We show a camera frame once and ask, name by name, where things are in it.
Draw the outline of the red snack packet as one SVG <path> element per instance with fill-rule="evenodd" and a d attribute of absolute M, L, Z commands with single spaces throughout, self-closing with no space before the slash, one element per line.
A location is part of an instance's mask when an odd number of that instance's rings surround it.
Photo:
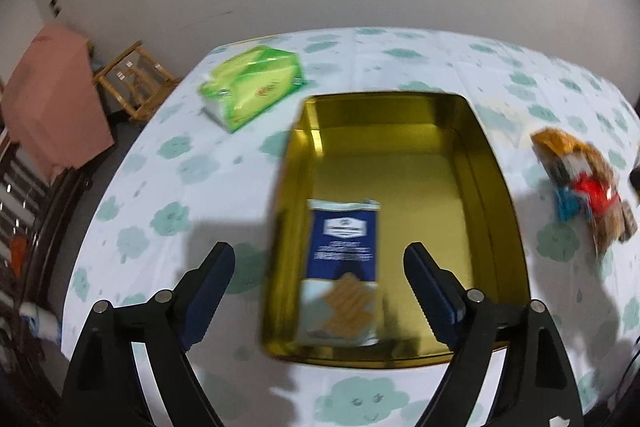
<path fill-rule="evenodd" d="M 584 201 L 589 217 L 604 215 L 622 202 L 615 187 L 585 173 L 578 176 L 572 190 Z"/>

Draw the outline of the blue cracker packet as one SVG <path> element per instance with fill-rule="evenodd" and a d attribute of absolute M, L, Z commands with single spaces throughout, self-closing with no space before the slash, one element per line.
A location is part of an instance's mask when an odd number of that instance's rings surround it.
<path fill-rule="evenodd" d="M 308 209 L 296 340 L 304 346 L 373 346 L 380 204 L 311 199 Z"/>

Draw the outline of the orange snack packet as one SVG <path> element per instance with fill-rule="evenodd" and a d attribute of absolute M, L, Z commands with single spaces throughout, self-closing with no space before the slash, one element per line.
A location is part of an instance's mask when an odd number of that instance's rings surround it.
<path fill-rule="evenodd" d="M 552 185 L 575 187 L 594 182 L 616 190 L 618 176 L 600 150 L 559 128 L 547 127 L 530 135 L 533 149 Z"/>

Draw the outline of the small blue candy packet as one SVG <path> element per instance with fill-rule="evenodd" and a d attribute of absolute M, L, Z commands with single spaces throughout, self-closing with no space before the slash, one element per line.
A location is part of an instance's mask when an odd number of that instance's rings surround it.
<path fill-rule="evenodd" d="M 588 209 L 588 200 L 584 193 L 567 186 L 555 189 L 555 211 L 561 222 L 568 222 L 583 215 Z"/>

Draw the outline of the dark wooden bench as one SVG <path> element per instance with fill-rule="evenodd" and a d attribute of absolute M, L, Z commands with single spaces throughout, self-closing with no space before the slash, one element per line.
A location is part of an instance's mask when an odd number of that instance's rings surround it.
<path fill-rule="evenodd" d="M 66 227 L 90 183 L 85 168 L 41 180 L 20 143 L 1 128 L 1 381 L 9 385 L 9 399 L 30 413 L 58 407 L 40 365 L 35 324 L 47 306 Z"/>

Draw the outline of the gold and red toffee tin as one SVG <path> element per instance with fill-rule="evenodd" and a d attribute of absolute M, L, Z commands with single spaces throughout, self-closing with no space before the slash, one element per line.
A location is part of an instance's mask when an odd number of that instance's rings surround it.
<path fill-rule="evenodd" d="M 374 338 L 329 343 L 308 337 L 326 316 L 320 294 L 304 295 L 309 202 L 378 203 Z M 274 196 L 274 232 L 260 341 L 288 362 L 396 369 L 449 359 L 404 271 L 421 243 L 464 287 L 497 305 L 530 297 L 518 218 L 506 180 L 472 106 L 461 95 L 361 92 L 316 95 L 303 104 Z"/>

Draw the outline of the pink cloth cover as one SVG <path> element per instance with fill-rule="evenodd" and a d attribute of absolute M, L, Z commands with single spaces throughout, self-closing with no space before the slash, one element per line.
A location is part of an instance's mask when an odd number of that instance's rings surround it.
<path fill-rule="evenodd" d="M 47 24 L 32 40 L 4 89 L 1 110 L 10 140 L 47 183 L 114 144 L 93 84 L 89 40 L 62 25 Z"/>

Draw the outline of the small bamboo chair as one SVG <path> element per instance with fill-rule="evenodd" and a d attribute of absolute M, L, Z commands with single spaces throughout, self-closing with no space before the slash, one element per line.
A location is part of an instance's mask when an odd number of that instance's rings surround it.
<path fill-rule="evenodd" d="M 93 76 L 96 87 L 114 98 L 136 124 L 147 124 L 180 82 L 141 41 L 128 46 Z"/>

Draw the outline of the green tissue pack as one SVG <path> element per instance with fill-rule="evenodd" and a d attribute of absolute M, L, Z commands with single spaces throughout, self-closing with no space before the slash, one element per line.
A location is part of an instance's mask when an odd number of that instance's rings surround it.
<path fill-rule="evenodd" d="M 306 83 L 296 53 L 254 46 L 214 67 L 198 95 L 205 112 L 235 132 Z"/>

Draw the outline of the black wall switch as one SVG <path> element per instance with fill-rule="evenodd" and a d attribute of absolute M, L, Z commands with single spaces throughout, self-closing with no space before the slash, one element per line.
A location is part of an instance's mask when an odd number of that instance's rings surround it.
<path fill-rule="evenodd" d="M 58 14 L 61 13 L 61 8 L 58 5 L 58 0 L 51 0 L 49 2 L 50 11 L 54 17 L 58 17 Z"/>

